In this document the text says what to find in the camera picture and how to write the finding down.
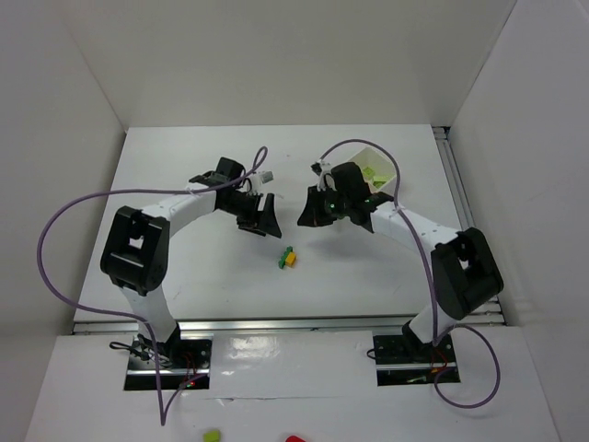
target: white tabletop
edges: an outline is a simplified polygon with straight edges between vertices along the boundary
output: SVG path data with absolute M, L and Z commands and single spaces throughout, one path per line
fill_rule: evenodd
M 557 442 L 521 331 L 480 330 L 502 364 L 502 385 L 477 410 L 445 404 L 431 385 L 377 387 L 375 363 L 365 355 L 370 333 L 258 335 L 263 342 L 238 335 L 234 345 L 214 338 L 211 389 L 182 393 L 165 427 L 154 391 L 122 390 L 128 356 L 108 342 L 130 336 L 60 337 L 26 440 L 200 441 L 218 428 L 224 442 L 289 435 L 307 442 Z M 479 401 L 493 385 L 491 357 L 474 334 L 459 330 L 453 338 L 461 382 L 441 389 L 455 401 Z
M 459 227 L 456 209 L 428 125 L 331 125 L 132 128 L 112 189 L 183 189 L 187 180 L 214 169 L 219 157 L 248 167 L 262 145 L 270 149 L 262 169 L 275 180 L 265 192 L 276 198 L 282 239 L 237 229 L 233 216 L 215 212 L 180 231 L 170 243 L 164 290 L 179 320 L 304 318 L 418 313 L 428 301 L 419 258 L 392 240 L 340 221 L 331 227 L 298 227 L 306 188 L 317 182 L 310 165 L 347 138 L 379 143 L 398 160 L 399 199 L 432 220 Z M 362 148 L 342 147 L 329 156 L 339 164 Z M 141 208 L 161 197 L 111 197 L 88 267 L 81 302 L 128 311 L 125 298 L 99 269 L 112 218 L 121 206 Z M 286 246 L 298 262 L 280 270 Z M 109 320 L 77 311 L 76 321 Z

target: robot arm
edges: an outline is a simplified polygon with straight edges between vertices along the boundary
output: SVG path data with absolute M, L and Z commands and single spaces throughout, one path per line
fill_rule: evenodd
M 241 176 L 241 164 L 221 158 L 215 171 L 190 180 L 188 192 L 201 191 Z M 261 185 L 272 180 L 271 172 L 250 176 L 249 191 L 237 186 L 217 191 L 180 194 L 168 197 L 143 209 L 124 206 L 117 211 L 110 228 L 100 269 L 120 288 L 134 314 L 146 318 L 152 326 L 160 353 L 174 354 L 179 343 L 179 325 L 167 308 L 162 283 L 167 272 L 170 239 L 185 226 L 216 209 L 237 217 L 239 229 L 266 236 L 280 237 L 274 214 L 274 195 L 266 197 L 263 210 Z M 146 347 L 153 346 L 145 325 L 139 323 L 139 337 Z
M 380 233 L 418 251 L 399 209 L 411 221 L 428 256 L 437 299 L 438 334 L 462 320 L 503 289 L 503 281 L 487 241 L 472 227 L 461 232 L 441 226 L 403 207 L 383 192 L 371 193 L 360 168 L 343 163 L 332 168 L 320 161 L 311 167 L 319 183 L 307 190 L 297 224 L 322 227 L 345 216 L 371 233 Z M 433 340 L 432 306 L 405 324 L 403 334 L 418 349 Z

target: purple cable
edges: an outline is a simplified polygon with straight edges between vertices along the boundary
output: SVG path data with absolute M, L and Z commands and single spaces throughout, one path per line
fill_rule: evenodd
M 487 405 L 495 397 L 495 395 L 497 394 L 497 391 L 499 391 L 499 385 L 501 384 L 501 367 L 499 366 L 499 359 L 497 359 L 497 354 L 493 350 L 493 347 L 492 347 L 491 343 L 489 342 L 489 340 L 487 338 L 485 338 L 480 331 L 474 329 L 473 327 L 470 327 L 469 325 L 466 325 L 466 324 L 457 324 L 454 327 L 451 327 L 449 330 L 445 331 L 443 336 L 448 334 L 453 329 L 458 329 L 458 328 L 467 329 L 467 330 L 475 333 L 485 343 L 485 345 L 487 345 L 487 348 L 489 349 L 489 352 L 491 353 L 491 357 L 493 358 L 493 364 L 495 365 L 495 373 L 496 373 L 495 386 L 493 387 L 493 390 L 489 394 L 489 396 L 487 396 L 485 399 L 483 399 L 480 402 L 471 403 L 471 404 L 454 402 L 451 399 L 448 399 L 445 397 L 445 395 L 440 391 L 440 385 L 439 385 L 440 377 L 443 376 L 444 373 L 447 373 L 449 370 L 453 369 L 450 367 L 450 368 L 440 371 L 437 375 L 435 375 L 435 378 L 433 379 L 433 387 L 435 388 L 435 391 L 440 395 L 440 398 L 442 398 L 442 400 L 444 402 L 449 403 L 453 407 L 462 408 L 464 410 L 472 410 L 474 408 L 479 408 L 479 407 L 482 407 L 483 405 Z
M 57 219 L 61 215 L 63 215 L 64 212 L 66 212 L 68 209 L 70 209 L 70 208 L 74 207 L 75 205 L 80 204 L 84 201 L 91 200 L 93 198 L 100 198 L 100 197 L 110 196 L 110 195 L 123 195 L 123 194 L 127 194 L 127 193 L 150 193 L 150 194 L 161 194 L 161 195 L 180 195 L 180 194 L 196 195 L 199 193 L 216 192 L 221 189 L 231 187 L 235 184 L 239 184 L 241 181 L 243 181 L 244 179 L 249 177 L 251 174 L 253 174 L 256 170 L 258 170 L 260 168 L 260 166 L 262 165 L 262 163 L 265 161 L 266 156 L 268 156 L 268 147 L 263 146 L 256 153 L 256 156 L 254 159 L 254 165 L 250 171 L 248 171 L 247 173 L 245 173 L 244 175 L 242 175 L 241 177 L 239 177 L 235 180 L 231 180 L 231 181 L 228 181 L 224 184 L 209 187 L 206 189 L 198 189 L 198 190 L 194 190 L 194 191 L 187 191 L 187 190 L 169 191 L 169 190 L 153 190 L 153 189 L 120 189 L 117 191 L 90 193 L 88 195 L 81 196 L 79 198 L 74 199 L 73 201 L 69 202 L 68 204 L 63 206 L 61 209 L 59 209 L 57 212 L 55 212 L 55 214 L 53 214 L 53 216 L 49 219 L 49 221 L 47 221 L 47 224 L 45 225 L 45 227 L 43 228 L 43 230 L 40 233 L 39 241 L 37 243 L 37 267 L 39 268 L 40 277 L 43 280 L 43 283 L 45 283 L 45 285 L 47 285 L 47 288 L 49 288 L 49 290 L 59 300 L 61 300 L 62 302 L 64 302 L 65 304 L 67 304 L 70 307 L 79 308 L 80 310 L 89 311 L 90 313 L 119 316 L 119 317 L 129 318 L 132 320 L 138 320 L 138 321 L 142 322 L 145 325 L 145 328 L 147 329 L 147 331 L 149 332 L 149 337 L 151 339 L 151 342 L 156 343 L 157 342 L 156 334 L 154 333 L 154 330 L 152 329 L 149 322 L 147 322 L 147 319 L 142 318 L 141 316 L 138 316 L 138 315 L 134 315 L 132 313 L 124 312 L 124 311 L 116 311 L 116 310 L 108 310 L 108 309 L 104 309 L 104 308 L 93 308 L 93 307 L 84 306 L 84 305 L 79 304 L 78 302 L 75 302 L 74 300 L 64 296 L 55 287 L 55 285 L 53 285 L 53 283 L 49 279 L 49 276 L 47 275 L 47 271 L 45 270 L 45 265 L 43 263 L 43 244 L 45 242 L 45 239 L 47 238 L 47 234 L 49 233 L 49 230 L 51 229 L 51 227 L 55 223 L 55 221 L 57 221 Z M 160 424 L 162 424 L 162 426 L 163 426 L 166 424 L 167 409 L 169 408 L 170 403 L 186 385 L 184 385 L 184 386 L 180 385 L 179 389 L 172 395 L 169 402 L 167 403 L 166 408 L 164 409 L 164 398 L 162 396 L 162 381 L 161 381 L 161 376 L 160 376 L 159 353 L 157 351 L 157 345 L 154 345 L 154 362 L 156 363 L 156 390 L 157 390 L 157 402 L 159 405 L 159 417 L 160 417 Z
M 487 338 L 485 338 L 479 331 L 475 330 L 474 328 L 472 328 L 468 325 L 457 324 L 453 327 L 448 328 L 447 330 L 443 331 L 442 333 L 440 333 L 438 335 L 438 309 L 437 309 L 438 303 L 437 303 L 437 297 L 435 295 L 435 288 L 433 286 L 433 277 L 432 277 L 432 271 L 430 269 L 430 264 L 427 261 L 425 249 L 423 248 L 422 241 L 420 240 L 420 237 L 419 237 L 417 231 L 415 230 L 415 226 L 411 223 L 411 221 L 409 220 L 409 217 L 406 216 L 399 207 L 398 189 L 399 189 L 400 183 L 401 183 L 401 172 L 398 167 L 397 160 L 395 158 L 393 158 L 393 156 L 390 155 L 384 147 L 381 147 L 380 145 L 377 145 L 376 143 L 373 143 L 371 141 L 367 141 L 367 140 L 363 140 L 363 139 L 359 139 L 359 138 L 353 138 L 350 140 L 340 141 L 336 145 L 333 145 L 332 147 L 330 147 L 321 156 L 320 159 L 324 159 L 327 155 L 329 155 L 331 152 L 333 152 L 335 149 L 337 149 L 341 145 L 347 145 L 349 143 L 361 143 L 364 145 L 369 145 L 369 146 L 373 147 L 374 149 L 381 151 L 383 154 L 385 154 L 387 156 L 388 159 L 390 159 L 391 163 L 393 163 L 393 166 L 395 167 L 395 171 L 397 172 L 397 182 L 395 183 L 395 190 L 393 191 L 394 204 L 395 204 L 395 207 L 397 208 L 398 214 L 403 218 L 403 221 L 405 221 L 405 224 L 409 228 L 410 233 L 413 236 L 413 239 L 415 240 L 415 244 L 417 245 L 417 250 L 420 253 L 420 257 L 422 258 L 423 270 L 425 271 L 425 277 L 427 278 L 427 284 L 430 289 L 430 300 L 432 301 L 432 323 L 433 323 L 432 344 L 433 344 L 433 346 L 436 346 L 437 344 L 439 344 L 440 341 L 442 341 L 442 339 L 444 338 L 444 336 L 446 336 L 453 329 L 463 328 L 463 329 L 467 329 L 467 330 L 475 333 L 477 336 L 479 336 L 479 338 L 485 343 L 485 345 L 487 345 L 487 348 L 491 352 L 491 357 L 492 357 L 493 363 L 495 365 L 495 372 L 497 373 L 497 378 L 495 379 L 495 386 L 494 386 L 491 394 L 489 396 L 487 396 L 487 398 L 485 398 L 484 400 L 482 400 L 480 402 L 473 403 L 473 404 L 461 404 L 461 403 L 454 402 L 454 401 L 446 398 L 445 395 L 440 391 L 440 386 L 438 385 L 438 383 L 439 383 L 440 377 L 452 368 L 447 368 L 446 370 L 439 372 L 435 376 L 435 378 L 433 379 L 433 386 L 435 387 L 435 391 L 440 395 L 440 398 L 442 398 L 443 401 L 445 401 L 445 402 L 449 403 L 450 405 L 457 407 L 457 408 L 470 410 L 470 409 L 479 408 L 479 407 L 482 407 L 483 405 L 486 405 L 495 397 L 495 395 L 497 394 L 497 391 L 499 390 L 499 385 L 501 384 L 501 367 L 499 366 L 499 359 L 497 359 L 497 355 L 495 354 L 495 351 L 493 350 L 493 347 L 492 347 L 491 343 L 489 342 L 489 340 Z

